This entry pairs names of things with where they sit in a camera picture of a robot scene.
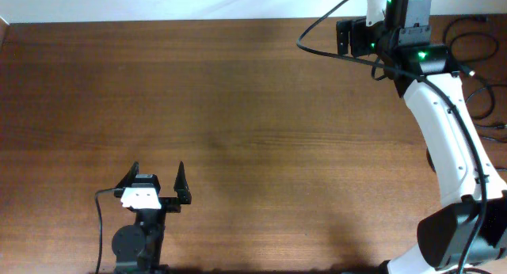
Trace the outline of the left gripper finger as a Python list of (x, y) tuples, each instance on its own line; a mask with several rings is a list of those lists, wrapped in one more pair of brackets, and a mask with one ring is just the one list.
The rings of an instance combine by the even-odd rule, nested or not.
[(116, 185), (116, 188), (127, 188), (130, 187), (135, 180), (135, 177), (139, 174), (139, 163), (133, 162), (131, 168), (127, 174), (120, 180)]
[(190, 192), (189, 185), (186, 180), (185, 166), (183, 162), (179, 163), (173, 189), (177, 193), (177, 198), (180, 204), (192, 203), (192, 194)]

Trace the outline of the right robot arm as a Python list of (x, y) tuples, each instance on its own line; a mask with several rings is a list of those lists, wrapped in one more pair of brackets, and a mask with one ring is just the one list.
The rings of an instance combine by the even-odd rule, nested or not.
[(374, 54), (413, 113), (439, 182), (441, 209), (417, 242), (377, 273), (463, 273), (506, 256), (506, 183), (489, 160), (463, 96), (459, 63), (433, 44), (432, 0), (366, 0), (363, 18), (337, 23), (340, 55)]

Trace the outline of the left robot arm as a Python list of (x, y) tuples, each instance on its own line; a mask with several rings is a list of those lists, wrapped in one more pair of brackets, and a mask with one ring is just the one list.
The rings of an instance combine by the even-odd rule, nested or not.
[(190, 205), (192, 195), (185, 177), (185, 166), (178, 166), (173, 190), (175, 197), (159, 195), (161, 185), (155, 174), (141, 174), (134, 162), (116, 185), (114, 196), (122, 207), (135, 214), (134, 223), (121, 227), (112, 238), (116, 256), (115, 273), (167, 274), (170, 267), (161, 264), (166, 215), (179, 213)]

